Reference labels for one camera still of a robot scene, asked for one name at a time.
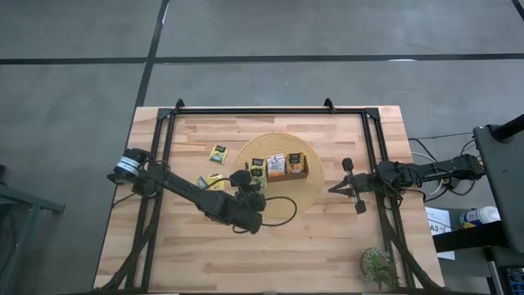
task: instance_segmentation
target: white bottle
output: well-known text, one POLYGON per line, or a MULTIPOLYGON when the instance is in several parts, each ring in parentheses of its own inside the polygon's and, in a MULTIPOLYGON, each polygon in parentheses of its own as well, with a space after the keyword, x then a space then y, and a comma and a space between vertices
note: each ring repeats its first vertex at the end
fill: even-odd
POLYGON ((499 210, 494 206, 485 206, 480 209, 474 209, 467 213, 463 213, 460 216, 460 224, 465 229, 496 221, 500 221, 500 215, 499 210))

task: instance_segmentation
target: round wooden tray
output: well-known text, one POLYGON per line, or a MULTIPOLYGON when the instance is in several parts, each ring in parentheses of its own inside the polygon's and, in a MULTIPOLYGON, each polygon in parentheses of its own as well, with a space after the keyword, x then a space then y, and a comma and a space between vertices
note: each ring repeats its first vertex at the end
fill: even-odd
MULTIPOLYGON (((293 199, 298 206, 297 214, 303 213, 313 206, 322 193, 324 177, 322 162, 313 148, 304 140, 290 134, 271 133, 254 138, 246 144, 238 155, 237 170, 245 169, 244 163, 250 163, 252 158, 267 159, 274 154, 303 152, 307 157, 309 174, 305 179, 286 180, 269 183, 264 191, 265 197, 284 196, 293 199)), ((293 213, 293 204, 288 200, 271 200, 268 202, 263 216, 270 218, 288 218, 293 213)))

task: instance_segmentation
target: potted plant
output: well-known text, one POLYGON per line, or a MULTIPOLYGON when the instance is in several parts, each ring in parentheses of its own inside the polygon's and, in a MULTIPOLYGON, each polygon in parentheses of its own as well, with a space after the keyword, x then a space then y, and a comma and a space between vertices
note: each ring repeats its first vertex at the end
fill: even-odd
POLYGON ((398 287, 398 277, 395 275, 395 266, 391 264, 390 253, 371 247, 362 255, 361 266, 365 283, 377 283, 380 291, 382 284, 391 289, 398 287))

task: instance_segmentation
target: wooden table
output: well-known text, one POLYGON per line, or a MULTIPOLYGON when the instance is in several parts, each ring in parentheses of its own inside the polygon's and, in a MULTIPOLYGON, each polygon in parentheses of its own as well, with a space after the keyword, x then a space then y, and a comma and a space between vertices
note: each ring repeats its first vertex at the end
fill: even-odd
MULTIPOLYGON (((390 159, 411 162, 400 108, 379 108, 390 159)), ((137 109, 130 147, 151 148, 157 110, 156 107, 137 109)), ((150 292, 377 291, 375 284, 362 283, 360 270, 364 251, 382 247, 375 196, 363 194, 368 211, 358 216, 352 198, 328 193, 328 188, 345 175, 341 167, 344 157, 353 159, 356 174, 369 172, 359 116, 177 115, 169 159, 171 170, 190 181, 217 172, 230 175, 242 147, 270 132, 293 134, 313 147, 323 163, 324 193, 290 224, 262 228, 251 235, 234 234, 231 227, 211 222, 190 202, 165 190, 150 292), (214 144, 230 148, 222 166, 208 161, 214 144)), ((375 134, 373 140, 378 156, 375 134)), ((129 186, 120 187, 115 200, 129 191, 129 186)), ((138 197, 131 198, 113 209, 95 287, 107 282, 129 254, 139 203, 138 197)), ((406 193, 400 210, 410 251, 430 277, 443 285, 421 196, 406 193)))

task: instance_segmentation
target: gray floor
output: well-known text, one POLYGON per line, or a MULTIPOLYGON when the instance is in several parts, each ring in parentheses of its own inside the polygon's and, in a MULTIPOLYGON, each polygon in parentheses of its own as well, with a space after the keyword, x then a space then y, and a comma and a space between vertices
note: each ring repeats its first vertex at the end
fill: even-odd
MULTIPOLYGON (((159 7, 160 0, 0 0, 0 59, 145 57, 159 7)), ((524 52, 523 27, 510 0, 171 0, 158 56, 524 52)), ((143 68, 0 66, 7 181, 67 203, 63 216, 43 215, 18 293, 91 288, 115 189, 105 175, 124 148, 143 68)), ((522 72, 524 61, 156 65, 145 105, 178 98, 191 106, 318 105, 324 98, 397 104, 409 136, 423 137, 522 114, 522 72)), ((425 143, 446 159, 468 140, 425 143)), ((430 206, 493 203, 481 181, 465 197, 446 194, 430 206)), ((460 276, 468 264, 442 267, 453 290, 487 292, 483 279, 460 276)))

